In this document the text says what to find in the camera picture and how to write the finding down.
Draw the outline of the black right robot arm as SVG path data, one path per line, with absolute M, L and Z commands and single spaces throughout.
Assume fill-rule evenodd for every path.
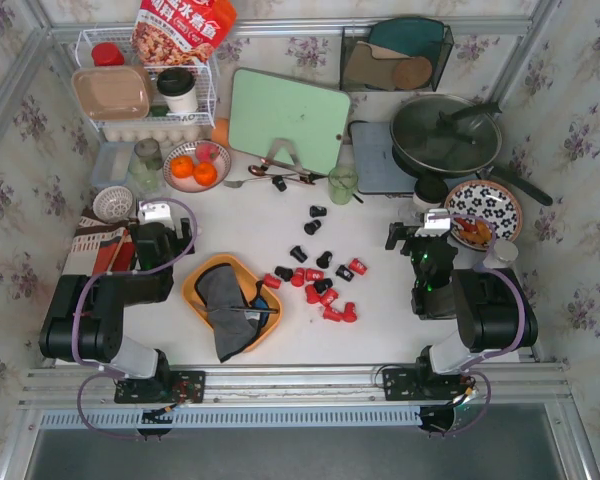
M 457 405 L 470 396 L 475 377 L 469 368 L 482 361 L 531 347 L 538 337 L 532 307 L 510 268 L 480 263 L 458 269 L 458 249 L 447 235 L 395 222 L 385 244 L 410 260 L 415 274 L 412 311 L 421 320 L 454 320 L 456 330 L 425 347 L 413 364 L 379 371 L 388 401 L 439 401 Z

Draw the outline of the black handled fork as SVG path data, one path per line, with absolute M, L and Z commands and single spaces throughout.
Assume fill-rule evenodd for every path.
M 221 307 L 211 307 L 202 308 L 206 313 L 214 313 L 218 311 L 232 311 L 232 312 L 251 312 L 251 313 L 266 313 L 266 314 L 278 314 L 279 309 L 272 308 L 257 308 L 257 307 L 244 307 L 244 306 L 221 306 Z

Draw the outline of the grey blue cloth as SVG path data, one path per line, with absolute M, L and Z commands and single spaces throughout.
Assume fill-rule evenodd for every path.
M 204 271 L 195 281 L 194 291 L 206 308 L 221 363 L 240 354 L 258 339 L 268 313 L 257 313 L 254 309 L 268 305 L 264 300 L 257 300 L 255 306 L 248 303 L 229 263 Z

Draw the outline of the orange storage basket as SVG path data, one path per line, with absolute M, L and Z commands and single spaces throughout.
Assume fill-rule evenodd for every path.
M 259 278 L 240 259 L 229 253 L 215 254 L 206 259 L 183 280 L 181 287 L 182 298 L 194 312 L 194 314 L 203 322 L 207 329 L 213 331 L 214 327 L 209 322 L 208 314 L 202 310 L 198 310 L 195 306 L 195 303 L 202 303 L 202 297 L 198 293 L 195 285 L 197 280 L 204 272 L 212 269 L 213 267 L 222 265 L 229 265 L 233 268 L 239 287 L 243 292 L 243 297 L 246 300 L 253 300 L 256 298 L 256 294 L 260 293 L 261 298 L 265 300 L 271 308 L 278 310 L 277 313 L 269 314 L 269 317 L 261 327 L 258 336 L 250 345 L 245 348 L 246 351 L 254 350 L 279 325 L 280 320 L 284 315 L 284 308 L 273 289 L 263 285 L 261 290 L 258 290 L 256 283 L 259 281 Z

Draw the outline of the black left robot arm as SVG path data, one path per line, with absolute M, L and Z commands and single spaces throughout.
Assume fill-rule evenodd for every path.
M 195 229 L 180 220 L 181 232 L 159 222 L 133 225 L 131 240 L 139 269 L 91 277 L 60 277 L 39 334 L 43 357 L 94 367 L 116 382 L 114 401 L 176 403 L 182 382 L 166 354 L 123 333 L 124 311 L 166 301 L 174 285 L 173 263 L 195 251 Z

